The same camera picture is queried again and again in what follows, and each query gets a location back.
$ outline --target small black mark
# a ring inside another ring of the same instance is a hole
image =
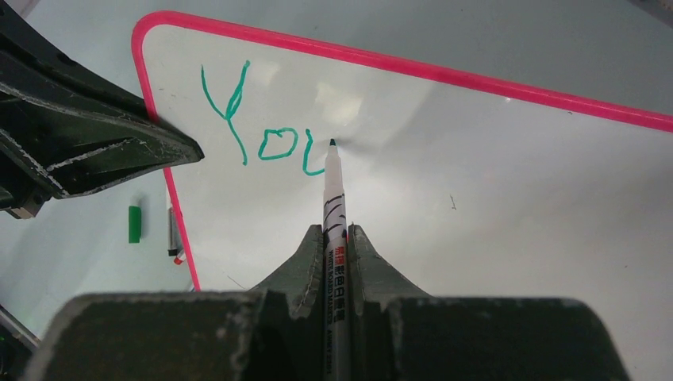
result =
[[[244,289],[244,290],[245,290],[245,287],[241,286],[241,285],[240,285],[240,283],[238,283],[237,281],[233,280],[233,278],[232,278],[231,276],[227,275],[227,278],[231,279],[231,280],[232,280],[232,282],[234,282],[235,284],[237,284],[237,285],[238,285],[238,287],[240,287],[240,288],[242,288],[242,289]]]

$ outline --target pink whiteboard edge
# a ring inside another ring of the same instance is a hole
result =
[[[545,90],[539,87],[512,83],[502,79],[487,77],[485,75],[477,75],[465,71],[439,67],[429,63],[421,63],[384,54],[367,52],[356,48],[349,48],[337,44],[290,36],[264,29],[233,24],[226,21],[217,21],[174,11],[159,11],[143,17],[136,24],[131,37],[131,50],[140,80],[140,88],[142,89],[149,117],[155,121],[157,120],[156,106],[152,97],[152,88],[149,84],[147,69],[144,64],[143,41],[147,33],[157,25],[173,25],[185,29],[193,29],[200,32],[232,37],[257,44],[265,44],[275,46],[276,48],[284,48],[314,56],[341,60],[380,70],[412,75],[414,77],[430,79],[440,83],[447,83],[449,85],[465,87],[521,101],[537,103],[562,110],[574,111],[612,121],[620,121],[631,125],[639,125],[650,129],[658,129],[673,133],[673,116],[671,115],[658,114],[652,111],[639,110],[627,106],[619,106],[613,103]],[[183,244],[185,246],[187,262],[190,266],[190,273],[194,281],[194,288],[196,290],[201,290],[198,283],[196,267],[194,266],[191,247],[189,246],[189,240],[187,239],[187,229],[185,228],[182,211],[179,206],[178,194],[173,182],[171,169],[166,168],[163,173],[166,177],[168,192],[175,209],[180,234],[183,237]]]

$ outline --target handwritten word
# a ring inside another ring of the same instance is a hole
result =
[[[243,141],[238,137],[238,133],[236,129],[233,126],[232,123],[232,117],[238,110],[238,107],[240,106],[241,101],[243,100],[243,85],[245,84],[245,75],[248,72],[248,67],[250,67],[250,61],[246,60],[245,64],[243,65],[243,69],[240,72],[240,78],[238,80],[238,85],[233,91],[233,94],[231,98],[229,99],[229,103],[227,104],[227,109],[224,113],[220,111],[219,108],[215,105],[215,102],[213,101],[213,98],[210,96],[210,92],[208,91],[208,85],[206,84],[206,71],[203,68],[203,65],[201,65],[201,84],[203,87],[203,93],[206,95],[206,98],[208,99],[208,103],[210,104],[210,107],[215,110],[217,115],[219,115],[222,119],[224,119],[227,122],[227,125],[229,126],[229,131],[231,131],[234,139],[236,139],[236,142],[238,143],[238,146],[240,148],[240,152],[243,155],[243,165],[248,165],[248,154],[245,151],[245,146],[243,145]],[[308,165],[309,165],[309,155],[311,153],[311,148],[313,147],[313,136],[311,135],[311,130],[306,129],[306,148],[304,148],[304,157],[302,161],[302,170],[304,173],[308,176],[317,176],[320,175],[321,173],[325,172],[325,169],[322,168],[318,171],[309,171],[308,170]],[[271,156],[265,156],[264,155],[264,150],[267,148],[267,143],[269,141],[269,135],[273,134],[276,135],[277,137],[283,138],[284,133],[292,133],[294,139],[292,141],[292,146],[290,147],[287,152],[284,153],[279,153],[276,155],[271,155]],[[257,152],[257,157],[260,158],[262,161],[269,161],[269,160],[278,160],[282,159],[284,157],[288,157],[292,155],[294,150],[297,148],[297,143],[299,142],[299,134],[297,133],[296,129],[293,129],[292,127],[283,127],[281,129],[265,129],[264,130],[264,139],[262,140],[262,144],[260,144],[260,150]]]

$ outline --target white marker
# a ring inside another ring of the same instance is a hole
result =
[[[348,326],[346,204],[341,159],[334,139],[325,159],[322,236],[325,244],[325,380],[351,378],[351,341]]]

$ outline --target dark object in corner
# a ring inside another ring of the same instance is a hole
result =
[[[583,303],[433,298],[362,228],[349,237],[351,380],[629,379]],[[52,321],[24,380],[322,379],[322,266],[312,225],[249,292],[78,297]]]
[[[202,158],[188,136],[150,122],[142,99],[68,58],[0,1],[0,210],[34,217],[52,197]]]

